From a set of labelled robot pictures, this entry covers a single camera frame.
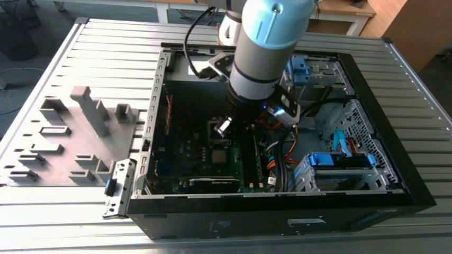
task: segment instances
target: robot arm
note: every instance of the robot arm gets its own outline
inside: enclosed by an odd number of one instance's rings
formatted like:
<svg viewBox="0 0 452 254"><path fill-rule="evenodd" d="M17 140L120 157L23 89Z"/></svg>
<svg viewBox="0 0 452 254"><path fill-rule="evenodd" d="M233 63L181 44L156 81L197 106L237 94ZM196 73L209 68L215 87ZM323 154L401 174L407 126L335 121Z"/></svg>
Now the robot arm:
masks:
<svg viewBox="0 0 452 254"><path fill-rule="evenodd" d="M268 104L272 105L269 113L285 125L292 125L300 119L301 108L279 83L317 0L195 1L225 8L228 16L237 17L241 12L240 36L228 75L231 110L217 132L224 135L233 121L257 119Z"/></svg>

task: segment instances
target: white table leg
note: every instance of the white table leg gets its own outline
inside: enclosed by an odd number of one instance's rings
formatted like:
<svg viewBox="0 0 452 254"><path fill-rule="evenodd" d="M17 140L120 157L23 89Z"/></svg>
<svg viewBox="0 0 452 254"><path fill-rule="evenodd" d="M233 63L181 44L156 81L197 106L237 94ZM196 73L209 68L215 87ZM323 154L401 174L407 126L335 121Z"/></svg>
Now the white table leg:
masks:
<svg viewBox="0 0 452 254"><path fill-rule="evenodd" d="M367 24L367 16L356 16L356 20L348 29L347 35L359 36Z"/></svg>
<svg viewBox="0 0 452 254"><path fill-rule="evenodd" d="M64 8L64 2L53 2L55 7L57 9L59 12L64 12L65 8Z"/></svg>
<svg viewBox="0 0 452 254"><path fill-rule="evenodd" d="M159 15L159 23L168 24L168 3L156 3L157 15Z"/></svg>

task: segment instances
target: black cable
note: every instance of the black cable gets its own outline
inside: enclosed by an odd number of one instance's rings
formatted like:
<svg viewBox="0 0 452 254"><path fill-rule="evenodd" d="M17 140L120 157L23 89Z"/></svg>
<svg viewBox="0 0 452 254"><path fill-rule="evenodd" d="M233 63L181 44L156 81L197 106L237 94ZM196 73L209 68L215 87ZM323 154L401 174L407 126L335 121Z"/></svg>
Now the black cable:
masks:
<svg viewBox="0 0 452 254"><path fill-rule="evenodd" d="M300 113L300 120L297 122L297 124L301 121L301 118L305 117L308 115L308 113L317 107L328 104L328 103L347 103L351 99L349 98L329 98L329 99L324 99L321 101L317 101L315 103L312 103ZM275 148L275 163L276 163L276 171L279 173L277 177L281 177L280 182L281 182L281 192L287 192L288 191L288 186L287 186L287 165L285 165L285 160L284 160L284 155L283 155L283 144L284 144L284 140L287 139L291 131L293 129L293 126L288 127L279 139L279 143L276 145Z"/></svg>
<svg viewBox="0 0 452 254"><path fill-rule="evenodd" d="M192 60L189 58L189 55L188 55L188 50L187 50L187 43L188 43L188 37L189 37L189 34L192 33L192 30L195 28L195 26L197 25L197 22L200 21L200 19L205 16L205 14L208 14L212 10L215 10L215 7L212 6L209 9L207 9L201 15L196 18L196 20L193 21L192 25L189 26L189 29L187 31L187 35L185 35L185 40L184 40L184 54L185 54L185 57L187 57L187 61L188 61L188 66L193 72L193 74L196 75L196 77L199 78L204 78L200 76L195 66L193 66L193 63L192 63Z"/></svg>
<svg viewBox="0 0 452 254"><path fill-rule="evenodd" d="M213 21L213 19L215 19L215 17L217 16L217 14L219 14L219 11L220 11L220 9L219 8L216 8L216 10L212 12L212 17L211 17L211 19L208 20L208 22L205 22L205 25L211 25L211 22Z"/></svg>

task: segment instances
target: connector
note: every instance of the connector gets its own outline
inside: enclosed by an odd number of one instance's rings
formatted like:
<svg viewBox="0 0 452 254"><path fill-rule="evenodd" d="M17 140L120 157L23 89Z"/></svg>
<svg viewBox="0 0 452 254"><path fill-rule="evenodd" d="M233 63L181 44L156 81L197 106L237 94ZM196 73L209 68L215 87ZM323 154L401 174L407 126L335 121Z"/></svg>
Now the connector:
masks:
<svg viewBox="0 0 452 254"><path fill-rule="evenodd" d="M219 73L211 68L207 67L199 72L199 78L204 79L213 79L219 76Z"/></svg>

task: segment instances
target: aluminum slotted table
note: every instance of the aluminum slotted table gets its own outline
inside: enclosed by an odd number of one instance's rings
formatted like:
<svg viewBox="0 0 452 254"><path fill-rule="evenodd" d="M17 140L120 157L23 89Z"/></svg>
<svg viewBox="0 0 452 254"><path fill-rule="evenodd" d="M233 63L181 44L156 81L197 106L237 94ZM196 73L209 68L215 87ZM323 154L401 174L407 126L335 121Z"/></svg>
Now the aluminum slotted table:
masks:
<svg viewBox="0 0 452 254"><path fill-rule="evenodd" d="M0 143L0 162L13 151L39 114L40 102L68 95L75 85L91 87L105 107L127 103L140 110L135 136L151 97L161 42L181 43L188 25L79 18L36 88ZM189 43L217 44L217 30L199 26ZM353 55L368 85L389 118L437 206L355 233L299 237L255 237L151 241L131 220L104 221L103 187L1 187L0 250L116 249L127 253L149 248L209 247L205 253L243 250L309 250L336 253L423 253L452 248L452 121L396 47L379 38L308 33L299 50ZM140 138L129 156L139 158Z"/></svg>

